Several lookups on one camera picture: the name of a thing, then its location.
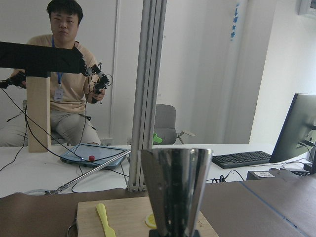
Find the steel double jigger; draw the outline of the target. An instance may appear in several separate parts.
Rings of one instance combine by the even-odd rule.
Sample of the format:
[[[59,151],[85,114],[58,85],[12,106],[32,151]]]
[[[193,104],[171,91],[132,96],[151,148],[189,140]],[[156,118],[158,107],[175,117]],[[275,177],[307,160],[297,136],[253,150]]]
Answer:
[[[138,156],[156,229],[151,237],[198,237],[198,213],[212,161],[211,149],[155,148]]]

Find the metal rod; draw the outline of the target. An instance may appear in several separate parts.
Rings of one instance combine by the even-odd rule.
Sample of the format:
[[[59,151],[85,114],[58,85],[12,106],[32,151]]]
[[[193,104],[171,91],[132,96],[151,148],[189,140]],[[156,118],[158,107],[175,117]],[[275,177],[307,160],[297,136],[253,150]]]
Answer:
[[[119,153],[118,155],[115,155],[113,158],[111,158],[109,161],[107,162],[104,162],[103,164],[97,166],[96,168],[82,174],[81,176],[67,182],[66,184],[63,184],[62,186],[58,187],[56,190],[48,190],[48,191],[45,191],[44,194],[45,195],[54,195],[54,194],[58,194],[62,191],[64,191],[65,189],[67,189],[69,186],[71,185],[75,185],[76,183],[78,183],[79,181],[87,178],[88,176],[90,176],[92,173],[94,172],[97,172],[105,167],[107,167],[109,164],[111,164],[112,162],[114,161],[117,161],[118,159],[120,158],[123,158],[124,156],[128,155],[131,153],[131,149],[128,149],[128,150],[125,150],[121,153]]]

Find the blue teach pendant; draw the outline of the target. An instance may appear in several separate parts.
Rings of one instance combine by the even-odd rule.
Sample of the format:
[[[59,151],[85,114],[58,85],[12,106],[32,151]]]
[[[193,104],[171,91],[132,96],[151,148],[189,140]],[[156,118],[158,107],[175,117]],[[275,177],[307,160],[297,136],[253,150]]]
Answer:
[[[85,167],[97,167],[110,161],[115,156],[121,156],[125,151],[127,149],[81,143],[62,154],[60,160],[65,163],[74,163]],[[112,161],[106,168],[116,168],[125,157],[126,155]]]

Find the black keyboard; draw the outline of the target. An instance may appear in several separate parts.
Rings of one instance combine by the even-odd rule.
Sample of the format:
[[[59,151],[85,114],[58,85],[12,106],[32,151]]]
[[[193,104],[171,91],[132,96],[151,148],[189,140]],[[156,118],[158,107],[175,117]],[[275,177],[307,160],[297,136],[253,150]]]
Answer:
[[[222,169],[268,163],[271,155],[263,151],[213,156],[212,162]]]

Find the seated person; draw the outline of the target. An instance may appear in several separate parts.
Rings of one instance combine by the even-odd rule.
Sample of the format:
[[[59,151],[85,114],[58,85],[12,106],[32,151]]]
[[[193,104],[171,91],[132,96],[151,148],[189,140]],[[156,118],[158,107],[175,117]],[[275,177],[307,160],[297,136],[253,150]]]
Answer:
[[[75,0],[52,0],[47,6],[52,33],[31,38],[27,43],[37,46],[77,48],[86,64],[97,63],[94,55],[75,40],[83,18],[81,6]],[[98,76],[52,72],[50,76],[50,126],[72,146],[78,143],[100,145],[96,129],[85,114],[86,104],[100,102],[105,89],[94,92]]]

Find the yellow lemon slice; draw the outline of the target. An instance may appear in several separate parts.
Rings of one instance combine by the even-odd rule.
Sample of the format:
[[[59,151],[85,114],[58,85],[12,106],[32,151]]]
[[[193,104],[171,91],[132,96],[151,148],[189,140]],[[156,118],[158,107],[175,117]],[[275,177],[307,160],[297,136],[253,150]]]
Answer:
[[[146,224],[147,227],[149,227],[151,229],[156,229],[157,228],[155,217],[154,217],[153,213],[148,214],[145,217],[145,224]]]

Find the wooden cutting board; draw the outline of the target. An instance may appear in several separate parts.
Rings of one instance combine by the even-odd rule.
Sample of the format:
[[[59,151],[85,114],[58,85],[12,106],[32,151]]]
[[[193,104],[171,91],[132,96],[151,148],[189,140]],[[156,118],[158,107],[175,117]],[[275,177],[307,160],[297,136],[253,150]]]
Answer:
[[[153,212],[149,197],[134,197],[86,201],[78,203],[77,230],[79,237],[105,237],[97,205],[105,206],[108,224],[117,237],[159,236],[157,230],[145,223],[145,217]]]

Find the yellow plastic knife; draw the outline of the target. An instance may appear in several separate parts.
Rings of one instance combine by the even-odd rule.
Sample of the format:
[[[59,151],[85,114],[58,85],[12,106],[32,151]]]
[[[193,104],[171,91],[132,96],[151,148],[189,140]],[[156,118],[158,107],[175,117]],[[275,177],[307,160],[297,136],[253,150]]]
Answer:
[[[116,237],[115,230],[109,226],[105,205],[103,203],[98,203],[96,205],[96,210],[101,220],[105,237]]]

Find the black monitor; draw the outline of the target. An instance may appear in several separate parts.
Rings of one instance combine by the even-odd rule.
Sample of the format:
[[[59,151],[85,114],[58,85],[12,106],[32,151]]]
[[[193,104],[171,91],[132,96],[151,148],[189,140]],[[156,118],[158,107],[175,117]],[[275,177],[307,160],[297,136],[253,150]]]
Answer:
[[[270,163],[278,163],[316,151],[316,95],[296,93],[287,112]]]

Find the aluminium frame post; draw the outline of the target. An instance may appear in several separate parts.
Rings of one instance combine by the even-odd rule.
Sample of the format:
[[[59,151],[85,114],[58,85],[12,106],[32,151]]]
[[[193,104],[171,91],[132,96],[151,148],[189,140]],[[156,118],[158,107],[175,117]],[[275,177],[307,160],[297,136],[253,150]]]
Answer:
[[[138,151],[151,149],[166,14],[165,0],[143,2],[127,189],[146,190]]]

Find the wooden post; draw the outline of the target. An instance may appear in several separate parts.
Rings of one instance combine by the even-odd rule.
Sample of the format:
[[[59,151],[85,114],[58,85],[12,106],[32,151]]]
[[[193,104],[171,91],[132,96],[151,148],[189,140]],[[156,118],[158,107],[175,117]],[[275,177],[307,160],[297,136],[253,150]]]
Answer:
[[[28,150],[44,153],[50,148],[50,78],[27,77]]]

